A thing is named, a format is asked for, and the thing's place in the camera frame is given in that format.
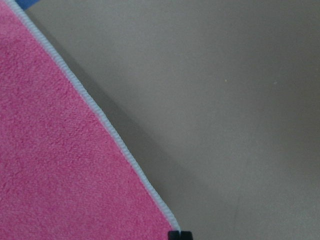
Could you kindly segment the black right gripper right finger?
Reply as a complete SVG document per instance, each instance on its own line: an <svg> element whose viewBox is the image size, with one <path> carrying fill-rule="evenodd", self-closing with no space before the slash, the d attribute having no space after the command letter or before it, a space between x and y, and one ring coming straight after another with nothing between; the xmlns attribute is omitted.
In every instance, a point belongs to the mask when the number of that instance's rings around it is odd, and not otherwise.
<svg viewBox="0 0 320 240"><path fill-rule="evenodd" d="M181 231L180 240L193 240L193 234L191 231Z"/></svg>

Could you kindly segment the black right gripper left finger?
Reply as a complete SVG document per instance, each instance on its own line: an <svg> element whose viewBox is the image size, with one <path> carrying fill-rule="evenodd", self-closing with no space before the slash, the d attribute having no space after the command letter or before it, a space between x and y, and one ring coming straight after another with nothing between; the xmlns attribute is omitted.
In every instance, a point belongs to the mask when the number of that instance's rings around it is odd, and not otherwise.
<svg viewBox="0 0 320 240"><path fill-rule="evenodd" d="M167 233L168 240L180 240L180 232L178 230L171 230Z"/></svg>

